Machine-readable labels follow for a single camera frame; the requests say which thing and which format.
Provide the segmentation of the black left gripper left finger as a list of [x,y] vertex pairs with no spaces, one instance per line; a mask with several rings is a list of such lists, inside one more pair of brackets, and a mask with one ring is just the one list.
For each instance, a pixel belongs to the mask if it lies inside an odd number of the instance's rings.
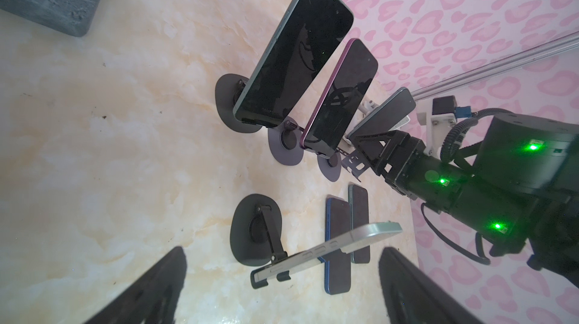
[[187,262],[174,247],[88,323],[174,323]]

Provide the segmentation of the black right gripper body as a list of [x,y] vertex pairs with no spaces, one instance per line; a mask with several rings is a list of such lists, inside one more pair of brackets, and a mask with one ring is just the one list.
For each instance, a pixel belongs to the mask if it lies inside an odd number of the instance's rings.
[[425,143],[406,132],[357,136],[351,142],[372,171],[404,196],[441,200],[457,194],[457,168],[426,155]]

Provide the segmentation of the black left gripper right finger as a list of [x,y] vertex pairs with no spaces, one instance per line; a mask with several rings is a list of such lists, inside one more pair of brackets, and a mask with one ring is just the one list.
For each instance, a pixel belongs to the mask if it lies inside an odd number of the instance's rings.
[[382,251],[378,272],[392,323],[479,323],[397,249]]

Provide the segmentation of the green-edged black phone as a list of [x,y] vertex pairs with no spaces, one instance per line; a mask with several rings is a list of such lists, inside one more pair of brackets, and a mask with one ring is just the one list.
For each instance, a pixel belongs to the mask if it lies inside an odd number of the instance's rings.
[[[351,183],[348,186],[348,202],[351,208],[351,227],[358,228],[369,223],[369,195],[362,186]],[[370,247],[366,246],[351,253],[353,264],[369,264]]]

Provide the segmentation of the blue-edged black phone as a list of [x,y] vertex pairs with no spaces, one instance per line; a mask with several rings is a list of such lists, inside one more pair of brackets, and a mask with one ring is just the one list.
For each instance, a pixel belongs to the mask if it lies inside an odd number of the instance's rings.
[[342,252],[343,240],[338,240],[351,230],[350,206],[347,201],[330,197],[326,202],[325,240],[334,249],[323,256],[324,286],[328,295],[339,295],[351,289],[350,256]]

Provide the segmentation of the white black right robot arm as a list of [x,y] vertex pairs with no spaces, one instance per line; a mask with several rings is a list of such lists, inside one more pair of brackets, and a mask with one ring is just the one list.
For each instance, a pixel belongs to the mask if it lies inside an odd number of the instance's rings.
[[530,268],[578,282],[577,125],[486,109],[448,132],[438,158],[403,131],[351,141],[399,194],[473,229],[469,259],[488,265],[530,245]]

